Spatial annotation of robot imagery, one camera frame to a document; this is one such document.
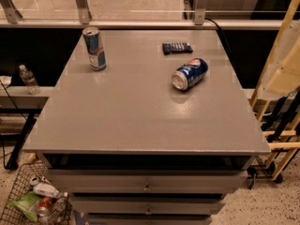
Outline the red bull can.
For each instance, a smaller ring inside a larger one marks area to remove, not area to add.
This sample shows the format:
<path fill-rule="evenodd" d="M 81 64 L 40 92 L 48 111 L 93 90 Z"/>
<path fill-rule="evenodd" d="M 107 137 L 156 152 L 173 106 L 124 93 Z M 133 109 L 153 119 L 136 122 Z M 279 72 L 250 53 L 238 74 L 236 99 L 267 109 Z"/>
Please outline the red bull can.
<path fill-rule="evenodd" d="M 95 71 L 105 69 L 105 52 L 99 29 L 96 27 L 87 27 L 82 31 L 82 35 L 89 55 L 91 69 Z"/>

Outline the green snack bag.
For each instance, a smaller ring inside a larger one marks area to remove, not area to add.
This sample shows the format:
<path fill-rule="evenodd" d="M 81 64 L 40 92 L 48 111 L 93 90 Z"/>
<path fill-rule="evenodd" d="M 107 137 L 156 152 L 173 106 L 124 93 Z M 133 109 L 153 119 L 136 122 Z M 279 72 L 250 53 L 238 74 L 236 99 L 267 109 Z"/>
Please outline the green snack bag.
<path fill-rule="evenodd" d="M 20 199 L 9 200 L 7 203 L 21 211 L 29 220 L 38 220 L 38 205 L 41 198 L 32 191 L 27 192 Z"/>

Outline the white plastic bottle in basket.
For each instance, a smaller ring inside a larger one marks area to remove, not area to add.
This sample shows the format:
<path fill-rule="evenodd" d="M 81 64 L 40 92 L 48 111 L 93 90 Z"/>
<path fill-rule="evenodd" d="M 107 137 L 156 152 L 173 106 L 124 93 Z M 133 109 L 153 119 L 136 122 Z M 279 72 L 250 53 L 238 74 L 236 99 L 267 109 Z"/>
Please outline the white plastic bottle in basket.
<path fill-rule="evenodd" d="M 38 183 L 33 186 L 33 191 L 40 196 L 51 197 L 58 199 L 62 196 L 62 193 L 58 191 L 54 186 L 46 183 Z"/>

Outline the dark blue snack bar wrapper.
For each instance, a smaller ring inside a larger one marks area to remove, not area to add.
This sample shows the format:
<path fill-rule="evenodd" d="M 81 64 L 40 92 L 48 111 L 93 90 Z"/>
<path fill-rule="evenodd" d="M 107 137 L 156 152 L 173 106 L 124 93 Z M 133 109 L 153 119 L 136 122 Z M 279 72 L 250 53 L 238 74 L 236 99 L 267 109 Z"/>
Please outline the dark blue snack bar wrapper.
<path fill-rule="evenodd" d="M 165 55 L 174 53 L 192 53 L 191 46 L 186 42 L 163 43 L 162 50 Z"/>

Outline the clear plastic water bottle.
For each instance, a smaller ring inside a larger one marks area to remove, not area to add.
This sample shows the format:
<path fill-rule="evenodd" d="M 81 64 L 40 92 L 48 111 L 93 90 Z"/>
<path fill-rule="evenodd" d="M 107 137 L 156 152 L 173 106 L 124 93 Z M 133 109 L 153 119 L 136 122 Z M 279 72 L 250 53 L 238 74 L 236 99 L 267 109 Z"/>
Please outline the clear plastic water bottle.
<path fill-rule="evenodd" d="M 40 93 L 40 87 L 38 81 L 35 78 L 34 73 L 25 65 L 19 65 L 20 77 L 31 95 L 37 95 Z"/>

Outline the silver can in basket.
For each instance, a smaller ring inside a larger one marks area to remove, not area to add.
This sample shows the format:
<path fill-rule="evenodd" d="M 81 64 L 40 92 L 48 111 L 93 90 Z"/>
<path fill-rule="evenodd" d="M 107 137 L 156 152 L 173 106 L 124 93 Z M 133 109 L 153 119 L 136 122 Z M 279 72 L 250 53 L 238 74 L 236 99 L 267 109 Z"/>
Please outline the silver can in basket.
<path fill-rule="evenodd" d="M 37 176 L 32 176 L 29 180 L 29 184 L 31 186 L 35 186 L 36 184 L 38 184 L 40 182 L 40 178 Z"/>

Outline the metal glass railing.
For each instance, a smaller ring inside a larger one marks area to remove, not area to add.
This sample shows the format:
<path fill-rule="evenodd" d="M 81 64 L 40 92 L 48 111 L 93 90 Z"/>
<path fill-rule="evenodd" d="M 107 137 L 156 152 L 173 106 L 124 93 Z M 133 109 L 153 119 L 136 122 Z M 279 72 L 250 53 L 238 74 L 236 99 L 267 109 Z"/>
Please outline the metal glass railing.
<path fill-rule="evenodd" d="M 0 0 L 0 26 L 277 30 L 296 0 Z"/>

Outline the grey drawer cabinet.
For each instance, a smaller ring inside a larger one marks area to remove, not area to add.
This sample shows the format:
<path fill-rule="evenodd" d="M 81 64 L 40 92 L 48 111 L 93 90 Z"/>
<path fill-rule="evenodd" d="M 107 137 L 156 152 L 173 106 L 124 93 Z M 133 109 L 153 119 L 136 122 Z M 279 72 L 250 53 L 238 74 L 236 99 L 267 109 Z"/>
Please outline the grey drawer cabinet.
<path fill-rule="evenodd" d="M 105 31 L 107 66 L 79 43 L 24 150 L 46 165 L 91 225 L 209 225 L 269 151 L 233 67 L 211 30 Z M 165 55 L 163 43 L 192 53 Z M 186 91 L 173 73 L 208 71 Z"/>

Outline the blue pepsi can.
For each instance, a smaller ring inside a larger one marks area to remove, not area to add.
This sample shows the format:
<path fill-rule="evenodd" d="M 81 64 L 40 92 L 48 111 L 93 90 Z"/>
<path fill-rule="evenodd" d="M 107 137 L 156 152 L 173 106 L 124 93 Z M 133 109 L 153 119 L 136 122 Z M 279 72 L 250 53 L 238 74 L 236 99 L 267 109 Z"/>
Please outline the blue pepsi can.
<path fill-rule="evenodd" d="M 178 90 L 186 91 L 198 83 L 207 71 L 206 61 L 201 58 L 194 58 L 172 74 L 172 85 Z"/>

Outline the red can in basket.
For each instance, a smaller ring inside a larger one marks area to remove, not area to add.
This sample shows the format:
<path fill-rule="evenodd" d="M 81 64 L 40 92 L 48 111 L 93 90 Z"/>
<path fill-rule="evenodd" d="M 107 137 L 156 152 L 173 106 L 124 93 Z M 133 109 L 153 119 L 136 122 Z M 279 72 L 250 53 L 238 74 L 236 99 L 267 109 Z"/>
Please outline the red can in basket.
<path fill-rule="evenodd" d="M 41 217 L 48 215 L 54 203 L 55 198 L 43 197 L 38 204 L 37 214 Z"/>

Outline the wooden yellow cart frame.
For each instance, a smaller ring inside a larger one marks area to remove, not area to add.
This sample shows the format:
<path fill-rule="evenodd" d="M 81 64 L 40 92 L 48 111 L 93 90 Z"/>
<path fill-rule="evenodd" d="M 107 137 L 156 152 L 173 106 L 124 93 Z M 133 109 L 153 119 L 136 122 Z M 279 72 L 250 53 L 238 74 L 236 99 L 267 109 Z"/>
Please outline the wooden yellow cart frame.
<path fill-rule="evenodd" d="M 267 160 L 256 158 L 257 163 L 247 169 L 251 184 L 258 180 L 281 183 L 281 172 L 300 149 L 297 127 L 300 121 L 300 21 L 294 18 L 300 0 L 292 0 L 277 33 L 274 45 L 263 67 L 261 77 L 250 100 L 251 105 L 261 101 L 256 118 L 261 120 L 272 101 L 277 116 L 288 98 L 292 103 L 275 129 L 274 121 L 262 125 L 263 136 L 271 149 Z"/>

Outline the grey side shelf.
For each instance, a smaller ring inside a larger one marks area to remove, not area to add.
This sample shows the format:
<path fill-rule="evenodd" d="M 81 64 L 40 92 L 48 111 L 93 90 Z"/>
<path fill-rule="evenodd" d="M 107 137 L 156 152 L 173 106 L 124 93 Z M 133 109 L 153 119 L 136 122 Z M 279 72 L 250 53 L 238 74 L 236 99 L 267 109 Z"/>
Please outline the grey side shelf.
<path fill-rule="evenodd" d="M 18 169 L 18 157 L 23 149 L 27 134 L 37 121 L 48 98 L 52 95 L 53 88 L 42 86 L 37 95 L 31 95 L 24 86 L 9 86 L 0 91 L 0 114 L 19 115 L 24 119 L 22 130 L 18 134 L 2 135 L 1 146 L 5 149 L 4 142 L 15 140 L 16 143 L 8 161 L 4 161 L 4 168 L 9 171 Z"/>

